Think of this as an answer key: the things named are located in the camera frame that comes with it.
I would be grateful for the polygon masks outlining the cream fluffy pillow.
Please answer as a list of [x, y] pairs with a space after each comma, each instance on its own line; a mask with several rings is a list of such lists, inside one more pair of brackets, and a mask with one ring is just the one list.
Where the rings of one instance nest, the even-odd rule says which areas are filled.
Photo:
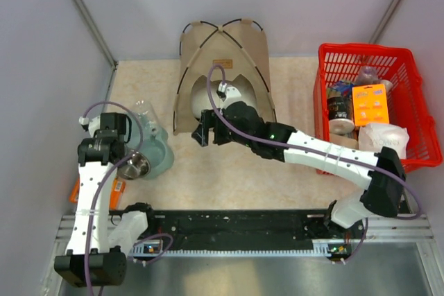
[[[206, 88], [207, 78], [201, 76], [195, 83], [191, 89], [191, 110], [193, 112], [196, 120], [200, 119], [201, 112], [203, 110], [209, 110], [212, 108]], [[212, 81], [211, 83], [211, 93], [214, 99], [214, 102], [218, 108], [220, 108], [221, 100], [216, 94], [216, 90], [219, 87], [220, 80]], [[243, 77], [242, 75], [238, 75], [233, 81], [227, 81], [229, 85], [236, 87], [244, 102], [252, 107], [257, 107], [257, 101], [253, 86], [250, 82]]]

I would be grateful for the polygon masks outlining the clear plastic bottle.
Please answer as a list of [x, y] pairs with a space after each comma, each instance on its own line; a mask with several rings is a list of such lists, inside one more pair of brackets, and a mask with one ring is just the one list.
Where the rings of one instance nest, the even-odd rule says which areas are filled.
[[140, 100], [135, 103], [134, 112], [142, 125], [144, 133], [156, 136], [161, 130], [160, 121], [149, 101]]

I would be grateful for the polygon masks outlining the teal double pet bowl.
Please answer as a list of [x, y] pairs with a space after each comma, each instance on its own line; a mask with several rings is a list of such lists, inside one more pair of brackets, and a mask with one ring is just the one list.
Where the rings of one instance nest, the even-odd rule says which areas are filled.
[[155, 137], [144, 133], [144, 140], [137, 151], [149, 160], [151, 171], [142, 179], [155, 179], [173, 166], [174, 154], [168, 145], [168, 138], [168, 133], [162, 126], [159, 134]]

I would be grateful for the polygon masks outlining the stainless steel bowl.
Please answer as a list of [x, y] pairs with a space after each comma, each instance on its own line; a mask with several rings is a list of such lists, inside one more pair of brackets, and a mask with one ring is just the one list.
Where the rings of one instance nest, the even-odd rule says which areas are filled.
[[150, 171], [149, 160], [140, 152], [131, 150], [130, 159], [118, 168], [117, 175], [124, 180], [136, 180], [147, 176]]

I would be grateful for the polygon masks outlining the black tent pole crossing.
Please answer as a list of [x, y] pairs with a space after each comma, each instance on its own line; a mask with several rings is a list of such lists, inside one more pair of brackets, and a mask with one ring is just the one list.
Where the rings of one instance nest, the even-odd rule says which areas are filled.
[[179, 55], [178, 94], [213, 64], [221, 65], [227, 76], [245, 76], [257, 93], [271, 93], [268, 42], [255, 20], [238, 18], [221, 25], [194, 21], [181, 33]]

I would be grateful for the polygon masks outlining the beige fabric pet tent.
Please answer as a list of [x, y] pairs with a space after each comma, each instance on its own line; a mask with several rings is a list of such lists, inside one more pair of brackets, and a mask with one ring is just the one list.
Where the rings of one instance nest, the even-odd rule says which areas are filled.
[[276, 121], [271, 95], [268, 44], [263, 28], [251, 19], [233, 19], [222, 25], [194, 21], [182, 30], [179, 44], [180, 72], [173, 103], [173, 133], [190, 133], [198, 125], [203, 104], [197, 94], [206, 95], [210, 68], [219, 64], [228, 82], [254, 97], [259, 115]]

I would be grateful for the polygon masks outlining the black tent pole long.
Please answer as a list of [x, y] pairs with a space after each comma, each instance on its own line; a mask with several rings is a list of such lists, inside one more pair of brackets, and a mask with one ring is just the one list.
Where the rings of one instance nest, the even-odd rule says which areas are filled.
[[180, 75], [177, 93], [185, 76], [203, 55], [211, 51], [210, 62], [216, 61], [225, 69], [234, 70], [236, 57], [246, 63], [261, 79], [267, 93], [271, 92], [268, 41], [261, 25], [252, 19], [238, 18], [221, 25], [208, 21], [187, 24], [180, 35]]

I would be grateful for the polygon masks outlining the red plastic basket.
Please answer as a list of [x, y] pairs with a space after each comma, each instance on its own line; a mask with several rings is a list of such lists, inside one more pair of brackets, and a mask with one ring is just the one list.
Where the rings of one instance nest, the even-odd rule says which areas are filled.
[[390, 122], [409, 134], [406, 172], [442, 164], [443, 154], [435, 120], [429, 114], [422, 92], [422, 77], [409, 49], [376, 44], [321, 44], [313, 89], [316, 138], [330, 140], [327, 88], [340, 80], [354, 80], [362, 66], [376, 68], [377, 76], [393, 84], [388, 93]]

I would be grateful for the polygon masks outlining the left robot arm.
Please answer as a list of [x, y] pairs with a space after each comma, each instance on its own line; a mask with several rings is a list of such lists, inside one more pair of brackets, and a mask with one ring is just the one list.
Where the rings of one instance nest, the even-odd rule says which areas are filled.
[[78, 145], [79, 193], [74, 226], [65, 253], [54, 270], [76, 288], [119, 286], [126, 276], [127, 259], [139, 236], [152, 237], [157, 221], [147, 215], [147, 204], [122, 211], [110, 231], [110, 198], [117, 169], [128, 160], [126, 144], [132, 122], [127, 114], [102, 113], [93, 121], [80, 120], [90, 133]]

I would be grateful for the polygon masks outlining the orange snack packet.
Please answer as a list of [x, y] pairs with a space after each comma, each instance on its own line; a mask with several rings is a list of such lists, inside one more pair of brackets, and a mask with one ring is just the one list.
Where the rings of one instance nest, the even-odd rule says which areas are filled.
[[[126, 182], [123, 179], [116, 177], [114, 179], [112, 192], [110, 194], [109, 207], [111, 210], [116, 210], [118, 208], [125, 188], [126, 188]], [[69, 196], [69, 201], [71, 203], [76, 204], [78, 202], [79, 191], [80, 191], [80, 179], [78, 178]]]

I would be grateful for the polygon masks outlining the brown paper roll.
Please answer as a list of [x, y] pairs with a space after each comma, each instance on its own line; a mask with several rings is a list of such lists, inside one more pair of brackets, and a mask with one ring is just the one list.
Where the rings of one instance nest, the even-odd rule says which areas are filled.
[[357, 150], [359, 148], [359, 144], [356, 139], [334, 133], [330, 133], [330, 142], [350, 149]]

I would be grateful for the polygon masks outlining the colourful snack bag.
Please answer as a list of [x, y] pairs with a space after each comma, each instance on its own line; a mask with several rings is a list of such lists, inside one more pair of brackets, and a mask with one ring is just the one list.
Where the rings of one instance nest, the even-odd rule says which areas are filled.
[[327, 97], [342, 96], [349, 98], [352, 95], [352, 88], [355, 84], [350, 80], [340, 80], [327, 88]]

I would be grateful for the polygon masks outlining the orange card package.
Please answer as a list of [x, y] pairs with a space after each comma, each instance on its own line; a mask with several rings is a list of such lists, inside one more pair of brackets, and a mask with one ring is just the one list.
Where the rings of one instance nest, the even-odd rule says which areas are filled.
[[383, 84], [353, 87], [352, 106], [357, 127], [368, 123], [390, 123], [386, 88]]

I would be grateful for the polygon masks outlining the white wrapped bag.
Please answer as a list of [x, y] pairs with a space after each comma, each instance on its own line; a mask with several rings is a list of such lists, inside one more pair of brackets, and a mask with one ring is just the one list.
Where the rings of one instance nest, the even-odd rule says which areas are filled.
[[407, 158], [409, 134], [406, 128], [389, 123], [368, 123], [358, 135], [359, 149], [380, 153], [383, 147], [393, 149], [400, 159]]

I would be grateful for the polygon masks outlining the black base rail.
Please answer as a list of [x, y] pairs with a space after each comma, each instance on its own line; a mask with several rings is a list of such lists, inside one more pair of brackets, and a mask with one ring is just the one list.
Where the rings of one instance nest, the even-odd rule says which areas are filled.
[[328, 222], [326, 210], [149, 211], [148, 228], [132, 254], [169, 256], [325, 256], [347, 258], [361, 223]]

